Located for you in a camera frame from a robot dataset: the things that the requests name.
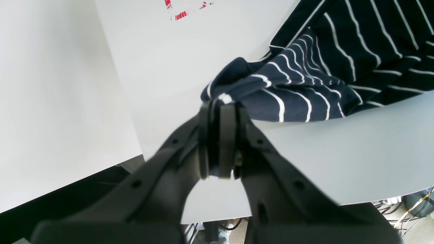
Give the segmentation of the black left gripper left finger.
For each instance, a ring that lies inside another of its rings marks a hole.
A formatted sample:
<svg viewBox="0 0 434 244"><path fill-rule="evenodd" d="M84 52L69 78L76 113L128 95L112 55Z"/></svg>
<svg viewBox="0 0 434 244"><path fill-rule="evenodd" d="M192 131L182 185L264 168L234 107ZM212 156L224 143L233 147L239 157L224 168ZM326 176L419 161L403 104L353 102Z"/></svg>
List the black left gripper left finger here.
<svg viewBox="0 0 434 244"><path fill-rule="evenodd" d="M92 206L44 221L33 244L184 244L180 221L193 187L210 174L212 102L177 128L156 154Z"/></svg>

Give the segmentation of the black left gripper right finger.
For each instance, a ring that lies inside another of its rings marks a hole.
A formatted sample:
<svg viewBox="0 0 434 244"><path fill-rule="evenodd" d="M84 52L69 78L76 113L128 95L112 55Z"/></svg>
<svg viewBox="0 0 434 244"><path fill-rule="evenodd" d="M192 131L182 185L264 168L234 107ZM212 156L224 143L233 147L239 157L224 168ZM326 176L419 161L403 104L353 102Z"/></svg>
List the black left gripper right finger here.
<svg viewBox="0 0 434 244"><path fill-rule="evenodd" d="M219 107L219 178L240 179L250 244L399 244L372 204L339 206L287 161L239 104Z"/></svg>

